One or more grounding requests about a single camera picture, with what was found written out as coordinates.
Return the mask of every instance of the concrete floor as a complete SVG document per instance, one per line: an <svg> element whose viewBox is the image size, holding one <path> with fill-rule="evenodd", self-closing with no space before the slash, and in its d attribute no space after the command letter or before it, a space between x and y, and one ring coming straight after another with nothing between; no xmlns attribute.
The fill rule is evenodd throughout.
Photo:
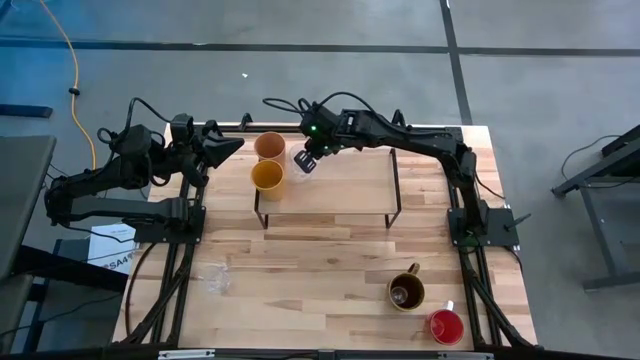
<svg viewBox="0 0 640 360"><path fill-rule="evenodd" d="M57 37L37 4L14 0L0 35ZM438 0L52 0L76 39L247 44L446 46ZM640 4L632 0L449 0L459 46L638 48ZM197 120L295 121L260 103L265 96L319 99L360 94L379 112L411 123L461 124L447 54L78 51L78 114L89 133L121 128L140 96L167 116ZM556 200L566 154L638 124L640 58L462 56L473 123L488 125L508 202L533 216L519 227L527 293L539 343L612 356L640 354L640 286L585 293L581 281L605 267L577 194ZM66 50L0 48L0 102L54 108L49 120L0 119L0 135L53 134L53 163L89 166L86 141L70 118L73 68ZM336 100L336 110L354 103ZM144 110L134 121L163 123ZM575 157L569 174L595 160ZM98 145L99 163L106 147ZM110 196L139 199L137 192ZM56 238L39 208L25 242L51 250ZM105 223L92 219L85 225Z"/></svg>

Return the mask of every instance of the wooden table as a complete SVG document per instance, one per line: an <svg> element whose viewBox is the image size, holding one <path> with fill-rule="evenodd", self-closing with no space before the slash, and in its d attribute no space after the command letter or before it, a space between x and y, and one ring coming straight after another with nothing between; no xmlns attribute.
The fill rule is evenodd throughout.
<svg viewBox="0 0 640 360"><path fill-rule="evenodd" d="M464 140L478 155L478 176L501 192L484 126L463 126ZM278 215L263 230L253 212L249 180L257 157L256 134L217 170L205 193L207 219L194 257L180 337L181 347L437 350L473 348L458 254L445 218L446 180L433 158L398 150L402 213L390 230L375 215ZM288 141L301 135L287 134ZM154 188L150 201L178 196L182 178ZM503 201L480 188L493 207ZM167 247L157 246L141 266L131 301L132 324L156 300ZM494 297L520 333L536 343L525 287L513 255L486 248ZM208 292L202 276L214 262L229 266L224 295ZM413 262L425 289L424 303L398 312L386 300L386 283ZM465 336L453 347L422 332L425 317L447 300L465 321ZM485 339L490 339L484 306L478 307ZM124 311L114 340L124 337ZM167 312L165 333L172 310Z"/></svg>

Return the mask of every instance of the yellow cable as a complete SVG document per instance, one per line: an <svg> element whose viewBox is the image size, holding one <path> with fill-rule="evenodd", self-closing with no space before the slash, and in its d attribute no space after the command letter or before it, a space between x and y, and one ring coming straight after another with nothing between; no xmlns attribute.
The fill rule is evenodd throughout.
<svg viewBox="0 0 640 360"><path fill-rule="evenodd" d="M44 0L40 0L40 4L42 4L42 7L44 7L44 10L47 12L51 20L53 20L53 23L56 24L56 27L60 31L60 34L62 34L62 36L64 37L64 40L67 42L67 45L69 46L69 50L71 50L71 56L73 57L73 65L75 67L75 79L73 81L73 89L77 90L78 89L78 58L76 57L76 52L73 50L73 45L71 45L71 41L69 40L67 33L64 32L64 29L62 29L62 26L58 22L58 19L56 19L55 15L53 15L51 10L49 10L49 7L47 6L47 4L45 4ZM87 131L82 127L82 124L80 124L80 121L78 121L78 117L76 116L76 95L75 94L71 94L71 117L73 118L73 121L76 123L76 126L78 126L78 129L82 131L82 133L84 134L84 137L87 138L87 141L89 142L89 146L91 147L91 168L95 170L96 169L96 147L93 145L93 141L91 140L91 137L89 136L89 134L87 134Z"/></svg>

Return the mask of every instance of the yellow cup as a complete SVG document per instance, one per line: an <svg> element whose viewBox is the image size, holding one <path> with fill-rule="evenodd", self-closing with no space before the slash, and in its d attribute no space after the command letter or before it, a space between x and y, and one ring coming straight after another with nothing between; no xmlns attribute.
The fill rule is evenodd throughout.
<svg viewBox="0 0 640 360"><path fill-rule="evenodd" d="M286 147L284 137L273 131L261 134L253 143L253 149L258 154L260 161L273 160L278 162L282 168L284 168L286 159Z"/></svg>
<svg viewBox="0 0 640 360"><path fill-rule="evenodd" d="M284 196L284 169L273 160L263 160L251 169L251 181L262 196L270 201Z"/></svg>

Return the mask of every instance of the mug handle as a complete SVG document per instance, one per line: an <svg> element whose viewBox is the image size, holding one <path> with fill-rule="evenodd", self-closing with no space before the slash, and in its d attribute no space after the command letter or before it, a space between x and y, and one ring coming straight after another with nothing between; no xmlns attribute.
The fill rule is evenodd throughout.
<svg viewBox="0 0 640 360"><path fill-rule="evenodd" d="M407 272L411 275L416 275L418 271L420 271L420 264L418 263L411 264L411 266L409 266L409 270L407 270Z"/></svg>

